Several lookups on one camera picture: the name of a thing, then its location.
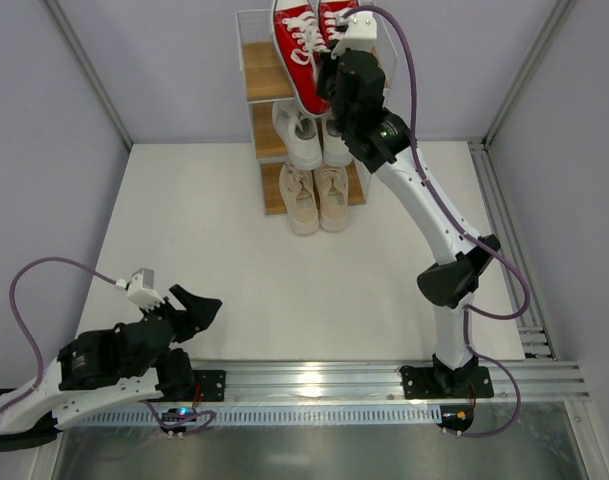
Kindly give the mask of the white grey sneaker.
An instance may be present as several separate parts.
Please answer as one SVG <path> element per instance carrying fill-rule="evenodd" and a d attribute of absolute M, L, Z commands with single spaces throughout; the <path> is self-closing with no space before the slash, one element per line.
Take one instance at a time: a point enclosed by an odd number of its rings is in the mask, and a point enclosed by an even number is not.
<path fill-rule="evenodd" d="M 353 156 L 345 145 L 331 114 L 320 120 L 323 142 L 324 163 L 335 168 L 346 167 L 353 161 Z"/>
<path fill-rule="evenodd" d="M 299 170 L 315 170 L 322 164 L 322 148 L 315 120 L 292 100 L 272 105 L 272 124 L 283 142 L 290 163 Z"/>

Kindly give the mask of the red canvas sneaker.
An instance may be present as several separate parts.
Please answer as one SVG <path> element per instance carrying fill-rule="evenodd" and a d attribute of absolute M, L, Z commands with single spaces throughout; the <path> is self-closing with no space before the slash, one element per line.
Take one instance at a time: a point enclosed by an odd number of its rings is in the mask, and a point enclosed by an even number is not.
<path fill-rule="evenodd" d="M 317 5 L 317 17 L 320 33 L 325 44 L 330 47 L 344 35 L 337 27 L 337 18 L 358 5 L 351 0 L 320 0 Z"/>
<path fill-rule="evenodd" d="M 327 50 L 310 1 L 274 1 L 271 36 L 300 110 L 320 117 L 328 102 L 317 93 L 319 56 Z"/>

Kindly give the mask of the beige platform sneaker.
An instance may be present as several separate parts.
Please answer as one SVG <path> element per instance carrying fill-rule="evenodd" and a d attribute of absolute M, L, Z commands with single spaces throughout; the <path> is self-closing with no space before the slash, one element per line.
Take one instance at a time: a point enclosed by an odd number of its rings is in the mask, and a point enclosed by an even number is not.
<path fill-rule="evenodd" d="M 348 226 L 349 179 L 345 167 L 321 165 L 314 171 L 319 197 L 320 224 L 330 232 L 340 232 Z"/>
<path fill-rule="evenodd" d="M 300 236 L 315 233 L 319 228 L 319 213 L 312 172 L 284 163 L 279 174 L 279 190 L 291 230 Z"/>

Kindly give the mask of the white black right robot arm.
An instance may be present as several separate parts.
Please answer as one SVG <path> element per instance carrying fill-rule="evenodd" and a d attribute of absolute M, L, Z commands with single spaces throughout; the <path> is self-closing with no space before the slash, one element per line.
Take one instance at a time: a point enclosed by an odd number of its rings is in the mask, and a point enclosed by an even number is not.
<path fill-rule="evenodd" d="M 437 344 L 429 367 L 404 367 L 408 399 L 464 398 L 484 386 L 471 352 L 466 306 L 500 242 L 494 235 L 467 239 L 435 200 L 428 169 L 405 121 L 384 105 L 386 77 L 370 52 L 323 53 L 317 93 L 329 101 L 335 125 L 355 159 L 386 185 L 425 237 L 434 264 L 417 277 L 433 305 Z"/>

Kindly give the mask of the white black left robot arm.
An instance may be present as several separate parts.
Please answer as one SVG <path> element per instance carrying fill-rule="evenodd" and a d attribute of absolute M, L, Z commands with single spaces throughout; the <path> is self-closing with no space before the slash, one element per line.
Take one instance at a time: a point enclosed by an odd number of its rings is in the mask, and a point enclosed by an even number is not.
<path fill-rule="evenodd" d="M 167 297 L 130 284 L 141 320 L 80 334 L 63 347 L 37 384 L 0 389 L 0 452 L 54 441 L 79 421 L 136 401 L 180 401 L 195 385 L 181 343 L 205 331 L 223 303 L 179 285 Z"/>

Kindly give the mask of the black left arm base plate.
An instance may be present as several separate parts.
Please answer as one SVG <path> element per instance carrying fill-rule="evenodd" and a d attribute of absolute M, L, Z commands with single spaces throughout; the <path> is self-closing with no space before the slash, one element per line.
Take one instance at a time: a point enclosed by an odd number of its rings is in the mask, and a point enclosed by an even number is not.
<path fill-rule="evenodd" d="M 194 386 L 188 398 L 195 404 L 220 403 L 225 400 L 227 372 L 225 370 L 198 369 L 193 371 Z"/>

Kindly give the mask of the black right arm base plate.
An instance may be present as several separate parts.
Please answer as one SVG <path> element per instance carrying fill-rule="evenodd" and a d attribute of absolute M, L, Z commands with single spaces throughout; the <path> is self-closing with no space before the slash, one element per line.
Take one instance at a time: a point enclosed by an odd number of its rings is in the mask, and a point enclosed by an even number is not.
<path fill-rule="evenodd" d="M 488 399 L 495 396 L 489 370 L 473 366 L 452 371 L 442 367 L 400 368 L 404 398 L 407 400 Z"/>

